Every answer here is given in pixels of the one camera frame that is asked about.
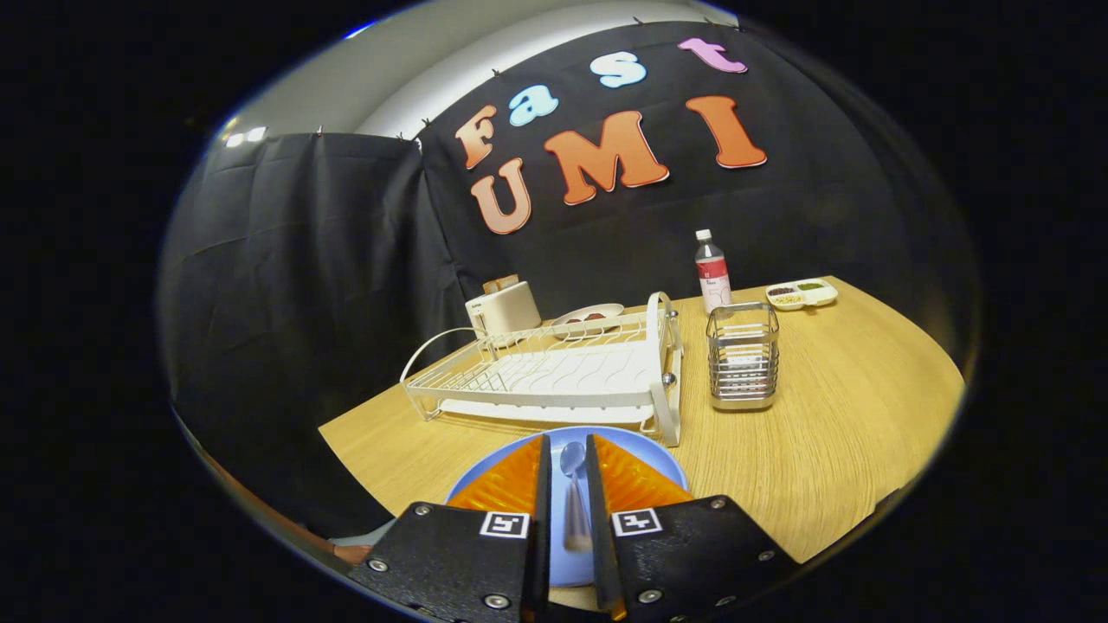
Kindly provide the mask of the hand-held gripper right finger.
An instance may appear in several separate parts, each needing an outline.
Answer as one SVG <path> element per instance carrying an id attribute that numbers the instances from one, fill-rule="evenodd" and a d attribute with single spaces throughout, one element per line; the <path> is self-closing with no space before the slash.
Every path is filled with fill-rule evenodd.
<path id="1" fill-rule="evenodd" d="M 597 605 L 617 622 L 716 622 L 800 571 L 731 498 L 696 499 L 601 435 L 586 473 Z"/>

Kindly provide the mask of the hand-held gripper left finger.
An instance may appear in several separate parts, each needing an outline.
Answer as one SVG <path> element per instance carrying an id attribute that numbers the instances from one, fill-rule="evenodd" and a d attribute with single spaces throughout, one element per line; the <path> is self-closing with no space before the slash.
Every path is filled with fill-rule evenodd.
<path id="1" fill-rule="evenodd" d="M 531 622 L 548 602 L 551 441 L 535 435 L 447 504 L 409 505 L 349 578 L 430 622 Z"/>

